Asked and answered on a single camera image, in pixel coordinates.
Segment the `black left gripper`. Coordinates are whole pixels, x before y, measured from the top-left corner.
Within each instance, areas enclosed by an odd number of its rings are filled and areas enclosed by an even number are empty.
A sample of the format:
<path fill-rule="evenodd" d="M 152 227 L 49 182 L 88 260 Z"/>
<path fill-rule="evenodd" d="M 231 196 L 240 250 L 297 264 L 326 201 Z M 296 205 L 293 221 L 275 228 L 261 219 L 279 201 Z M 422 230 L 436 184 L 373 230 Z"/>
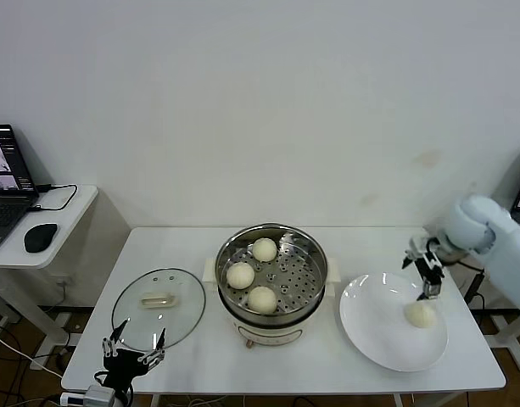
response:
<path fill-rule="evenodd" d="M 103 380 L 105 387 L 129 388 L 134 378 L 148 373 L 149 365 L 158 365 L 165 358 L 164 328 L 159 334 L 153 334 L 153 350 L 147 354 L 117 349 L 128 322 L 123 320 L 102 340 L 103 367 L 108 372 Z"/>

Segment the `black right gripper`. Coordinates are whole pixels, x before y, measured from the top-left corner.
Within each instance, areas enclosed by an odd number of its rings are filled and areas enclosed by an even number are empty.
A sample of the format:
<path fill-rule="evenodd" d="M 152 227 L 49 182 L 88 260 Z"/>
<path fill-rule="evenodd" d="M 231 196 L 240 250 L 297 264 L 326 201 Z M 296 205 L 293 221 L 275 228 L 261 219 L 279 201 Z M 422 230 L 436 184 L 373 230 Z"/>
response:
<path fill-rule="evenodd" d="M 401 269 L 404 270 L 414 262 L 423 280 L 422 293 L 417 301 L 436 299 L 441 293 L 442 280 L 445 277 L 443 265 L 436 254 L 424 254 L 416 259 L 412 251 L 406 250 Z"/>

